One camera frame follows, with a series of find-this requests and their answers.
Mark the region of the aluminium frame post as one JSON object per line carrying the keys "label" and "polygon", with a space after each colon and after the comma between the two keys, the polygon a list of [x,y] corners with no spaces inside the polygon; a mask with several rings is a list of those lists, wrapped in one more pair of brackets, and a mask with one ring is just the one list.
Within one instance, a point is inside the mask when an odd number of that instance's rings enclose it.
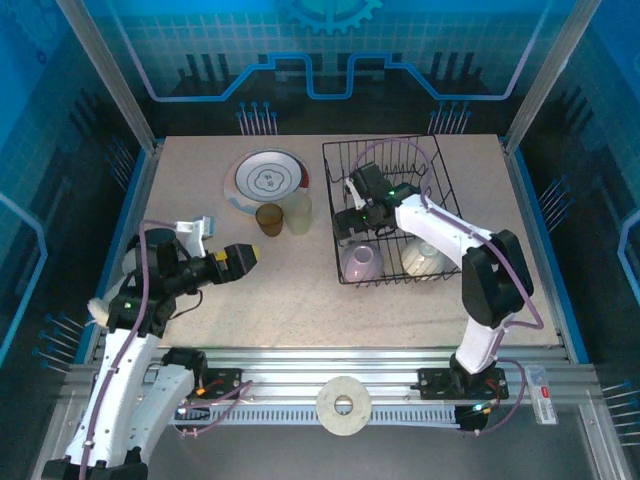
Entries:
{"label": "aluminium frame post", "polygon": [[82,0],[55,0],[141,148],[157,141],[116,60]]}
{"label": "aluminium frame post", "polygon": [[602,0],[575,0],[573,9],[507,131],[503,142],[503,151],[507,156],[515,154],[553,86],[566,68],[601,2]]}

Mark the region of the aluminium rail beam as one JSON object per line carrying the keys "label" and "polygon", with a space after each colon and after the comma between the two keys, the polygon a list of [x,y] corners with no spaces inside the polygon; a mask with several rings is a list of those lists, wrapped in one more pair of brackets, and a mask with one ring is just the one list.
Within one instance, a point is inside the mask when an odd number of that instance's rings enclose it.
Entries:
{"label": "aluminium rail beam", "polygon": [[[213,368],[239,368],[251,380],[251,404],[310,405],[331,379],[349,376],[368,390],[372,404],[415,405],[421,399],[411,387],[421,368],[446,368],[452,350],[435,348],[209,348],[204,351]],[[517,366],[546,370],[552,403],[558,407],[601,401],[595,367],[570,360],[556,347],[507,347],[498,366],[505,371],[513,403],[521,384]]]}

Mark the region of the white plate with grey rings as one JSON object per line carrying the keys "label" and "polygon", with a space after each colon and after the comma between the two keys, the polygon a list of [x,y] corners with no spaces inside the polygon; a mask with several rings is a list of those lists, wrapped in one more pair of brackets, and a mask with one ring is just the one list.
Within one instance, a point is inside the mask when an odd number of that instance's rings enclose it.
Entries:
{"label": "white plate with grey rings", "polygon": [[256,202],[275,202],[301,185],[303,171],[298,160],[280,150],[249,154],[238,166],[235,184],[239,192]]}

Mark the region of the white plush cat toy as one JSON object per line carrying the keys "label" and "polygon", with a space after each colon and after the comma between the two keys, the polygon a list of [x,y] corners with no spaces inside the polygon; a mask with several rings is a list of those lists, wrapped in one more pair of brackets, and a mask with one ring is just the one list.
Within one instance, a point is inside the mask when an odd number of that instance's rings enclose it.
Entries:
{"label": "white plush cat toy", "polygon": [[131,274],[137,268],[135,249],[131,249],[125,254],[121,267],[122,275],[106,294],[103,297],[94,297],[88,301],[87,309],[92,317],[91,323],[107,327],[111,302],[118,295],[121,287],[131,282]]}

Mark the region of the plate with colourful squiggle rim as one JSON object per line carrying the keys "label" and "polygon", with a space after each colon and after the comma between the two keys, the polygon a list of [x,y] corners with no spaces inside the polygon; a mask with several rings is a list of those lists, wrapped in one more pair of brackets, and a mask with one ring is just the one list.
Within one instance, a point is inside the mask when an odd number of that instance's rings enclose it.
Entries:
{"label": "plate with colourful squiggle rim", "polygon": [[256,210],[258,209],[259,206],[261,206],[262,204],[265,203],[276,203],[278,204],[281,200],[279,201],[275,201],[275,202],[256,202],[253,201],[249,198],[247,198],[246,196],[244,196],[242,193],[239,192],[238,188],[236,187],[235,184],[235,173],[236,170],[238,168],[238,166],[240,165],[240,163],[249,155],[252,153],[256,153],[258,151],[263,151],[263,150],[280,150],[286,153],[291,154],[292,156],[294,156],[298,162],[301,164],[302,167],[302,171],[303,171],[303,179],[302,179],[302,183],[301,185],[298,187],[296,191],[300,191],[300,192],[304,192],[306,193],[309,189],[309,184],[310,184],[310,174],[309,174],[309,170],[307,168],[307,166],[302,162],[301,158],[296,156],[295,154],[288,152],[286,150],[282,150],[282,149],[261,149],[261,150],[255,150],[253,152],[250,152],[248,154],[243,155],[242,157],[240,157],[233,165],[232,167],[228,170],[228,172],[226,173],[225,179],[224,179],[224,183],[223,183],[223,189],[224,189],[224,195],[226,197],[226,199],[228,200],[228,202],[237,210],[239,210],[240,212],[247,214],[247,215],[254,215]]}

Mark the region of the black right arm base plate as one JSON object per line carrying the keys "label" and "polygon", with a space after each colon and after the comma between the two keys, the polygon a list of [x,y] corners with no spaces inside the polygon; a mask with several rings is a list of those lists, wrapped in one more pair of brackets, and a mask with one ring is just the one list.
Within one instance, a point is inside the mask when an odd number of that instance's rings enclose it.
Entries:
{"label": "black right arm base plate", "polygon": [[505,372],[500,368],[476,375],[453,368],[422,368],[412,389],[422,400],[504,400],[510,396]]}

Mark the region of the amber glass cup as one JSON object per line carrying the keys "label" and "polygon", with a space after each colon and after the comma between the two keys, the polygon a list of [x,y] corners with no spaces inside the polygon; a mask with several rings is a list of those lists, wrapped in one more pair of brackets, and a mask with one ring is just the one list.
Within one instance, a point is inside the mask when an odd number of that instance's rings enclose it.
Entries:
{"label": "amber glass cup", "polygon": [[277,237],[283,228],[284,216],[279,205],[265,203],[255,213],[256,222],[261,231],[269,237]]}

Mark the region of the white ribbed ceramic bowl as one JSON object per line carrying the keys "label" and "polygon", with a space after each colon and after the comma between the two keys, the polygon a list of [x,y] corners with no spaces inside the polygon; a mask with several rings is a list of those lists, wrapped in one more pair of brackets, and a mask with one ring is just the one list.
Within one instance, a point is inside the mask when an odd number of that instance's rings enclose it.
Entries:
{"label": "white ribbed ceramic bowl", "polygon": [[444,271],[442,253],[421,239],[410,241],[401,254],[404,271],[413,277],[434,275]]}

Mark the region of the lavender ceramic bowl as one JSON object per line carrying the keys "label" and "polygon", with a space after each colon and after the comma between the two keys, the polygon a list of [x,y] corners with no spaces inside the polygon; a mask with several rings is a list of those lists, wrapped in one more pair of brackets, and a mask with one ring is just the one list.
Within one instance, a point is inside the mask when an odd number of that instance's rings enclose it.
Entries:
{"label": "lavender ceramic bowl", "polygon": [[384,270],[380,250],[369,243],[354,243],[341,254],[341,269],[347,283],[362,283],[378,279]]}

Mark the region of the white tape roll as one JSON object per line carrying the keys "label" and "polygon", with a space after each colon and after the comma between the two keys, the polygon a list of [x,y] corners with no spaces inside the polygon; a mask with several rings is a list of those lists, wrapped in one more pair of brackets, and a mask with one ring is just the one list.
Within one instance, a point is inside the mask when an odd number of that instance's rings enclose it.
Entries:
{"label": "white tape roll", "polygon": [[[348,400],[351,405],[351,410],[346,414],[336,408],[341,398]],[[321,388],[316,398],[316,414],[320,424],[330,433],[351,436],[368,424],[372,414],[371,396],[356,378],[334,377]]]}

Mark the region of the white tag with red mark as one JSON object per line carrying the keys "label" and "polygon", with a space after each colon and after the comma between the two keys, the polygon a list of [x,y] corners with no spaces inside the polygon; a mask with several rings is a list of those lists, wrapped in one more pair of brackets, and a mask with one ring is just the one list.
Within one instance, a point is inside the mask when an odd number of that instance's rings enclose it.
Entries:
{"label": "white tag with red mark", "polygon": [[527,366],[525,373],[536,422],[543,426],[558,425],[559,420],[551,399],[546,369],[542,366]]}

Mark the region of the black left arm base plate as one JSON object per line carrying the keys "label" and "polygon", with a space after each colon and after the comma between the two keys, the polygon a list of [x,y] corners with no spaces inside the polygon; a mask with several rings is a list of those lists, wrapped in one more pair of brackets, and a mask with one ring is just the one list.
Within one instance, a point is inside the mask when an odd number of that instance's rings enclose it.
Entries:
{"label": "black left arm base plate", "polygon": [[238,388],[241,382],[242,370],[239,368],[208,368],[200,374],[186,399],[218,400]]}

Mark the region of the frosted plastic tumbler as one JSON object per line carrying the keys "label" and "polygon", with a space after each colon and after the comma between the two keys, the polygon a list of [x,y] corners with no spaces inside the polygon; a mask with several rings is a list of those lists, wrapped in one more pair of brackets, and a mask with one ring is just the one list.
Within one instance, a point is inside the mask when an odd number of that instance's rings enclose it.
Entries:
{"label": "frosted plastic tumbler", "polygon": [[304,192],[293,192],[282,199],[281,208],[290,232],[304,235],[311,227],[312,201]]}

